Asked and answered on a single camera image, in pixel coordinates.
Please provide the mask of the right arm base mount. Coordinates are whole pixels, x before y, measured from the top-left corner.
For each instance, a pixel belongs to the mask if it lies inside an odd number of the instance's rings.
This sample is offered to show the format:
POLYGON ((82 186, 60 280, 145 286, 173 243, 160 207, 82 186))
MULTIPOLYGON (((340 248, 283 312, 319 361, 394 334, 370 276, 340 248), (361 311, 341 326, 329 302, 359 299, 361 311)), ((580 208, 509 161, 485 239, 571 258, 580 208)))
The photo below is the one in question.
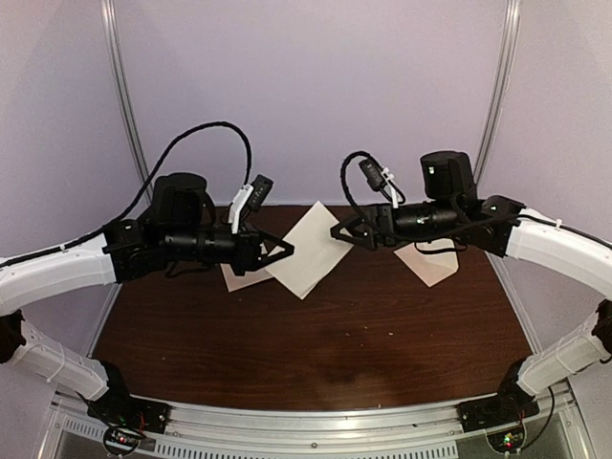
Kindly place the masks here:
POLYGON ((511 398, 495 395, 462 402, 457 412, 465 433, 483 431, 493 451, 510 455, 526 445, 525 421, 540 410, 536 402, 519 405, 511 398))

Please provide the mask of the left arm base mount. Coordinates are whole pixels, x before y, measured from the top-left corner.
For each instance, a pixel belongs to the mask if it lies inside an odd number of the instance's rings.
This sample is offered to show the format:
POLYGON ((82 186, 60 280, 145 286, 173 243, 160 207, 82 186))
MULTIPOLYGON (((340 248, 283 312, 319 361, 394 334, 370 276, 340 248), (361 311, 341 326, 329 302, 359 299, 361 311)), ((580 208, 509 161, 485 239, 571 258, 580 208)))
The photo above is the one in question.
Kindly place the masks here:
POLYGON ((87 415, 105 425, 101 440, 104 449, 118 458, 149 446, 150 434, 164 434, 171 410, 169 404, 138 397, 129 397, 126 404, 81 400, 87 406, 87 415))

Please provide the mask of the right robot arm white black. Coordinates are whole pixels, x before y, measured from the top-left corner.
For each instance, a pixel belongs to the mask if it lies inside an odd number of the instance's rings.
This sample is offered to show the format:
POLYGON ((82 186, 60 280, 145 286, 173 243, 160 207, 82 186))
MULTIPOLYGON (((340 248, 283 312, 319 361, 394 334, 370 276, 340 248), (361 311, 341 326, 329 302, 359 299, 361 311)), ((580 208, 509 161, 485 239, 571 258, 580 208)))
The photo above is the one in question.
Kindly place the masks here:
POLYGON ((603 296, 595 313, 545 350, 514 363, 490 404, 507 423, 537 394, 590 365, 611 360, 611 245, 544 217, 516 200, 481 199, 465 152, 435 151, 420 159, 426 201, 409 204, 387 168, 371 154, 349 154, 340 184, 353 215, 333 238, 374 251, 448 239, 451 252, 476 247, 570 277, 603 296))

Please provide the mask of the beige envelope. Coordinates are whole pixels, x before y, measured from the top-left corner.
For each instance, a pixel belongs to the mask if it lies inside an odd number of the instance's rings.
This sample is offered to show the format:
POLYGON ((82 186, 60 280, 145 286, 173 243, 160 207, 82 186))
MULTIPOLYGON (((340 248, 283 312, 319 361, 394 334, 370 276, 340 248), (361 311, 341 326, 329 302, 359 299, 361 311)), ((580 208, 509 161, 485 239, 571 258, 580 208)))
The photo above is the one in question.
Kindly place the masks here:
POLYGON ((459 270, 457 253, 450 239, 431 243, 405 245, 394 254, 428 287, 445 280, 459 270))

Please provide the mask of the lined letter sheet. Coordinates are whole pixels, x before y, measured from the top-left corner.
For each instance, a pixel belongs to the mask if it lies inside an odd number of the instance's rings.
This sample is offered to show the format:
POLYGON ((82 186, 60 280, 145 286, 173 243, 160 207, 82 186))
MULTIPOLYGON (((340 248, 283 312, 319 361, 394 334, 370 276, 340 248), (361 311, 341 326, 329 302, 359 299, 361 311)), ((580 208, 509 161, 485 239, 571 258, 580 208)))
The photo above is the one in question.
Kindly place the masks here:
POLYGON ((331 227, 338 223, 325 205, 315 202, 283 238, 294 246, 294 253, 265 271, 303 300, 353 248, 331 236, 331 227))

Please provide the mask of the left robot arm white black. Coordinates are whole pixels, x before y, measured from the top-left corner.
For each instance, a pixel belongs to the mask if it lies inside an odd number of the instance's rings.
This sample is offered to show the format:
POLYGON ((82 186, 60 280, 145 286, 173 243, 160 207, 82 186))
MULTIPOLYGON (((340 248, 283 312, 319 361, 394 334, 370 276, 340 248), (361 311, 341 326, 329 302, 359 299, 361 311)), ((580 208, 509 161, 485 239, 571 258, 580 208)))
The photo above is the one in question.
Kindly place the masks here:
POLYGON ((256 273, 291 256, 294 246, 242 222, 245 210, 260 210, 273 187, 263 175, 241 186, 227 221, 205 178, 172 173, 155 181, 152 201, 136 219, 124 217, 94 236, 28 253, 1 263, 1 361, 21 364, 50 383, 72 388, 118 425, 137 417, 117 366, 90 360, 39 333, 21 310, 48 297, 85 287, 123 284, 154 272, 172 276, 181 262, 228 265, 236 276, 256 273))

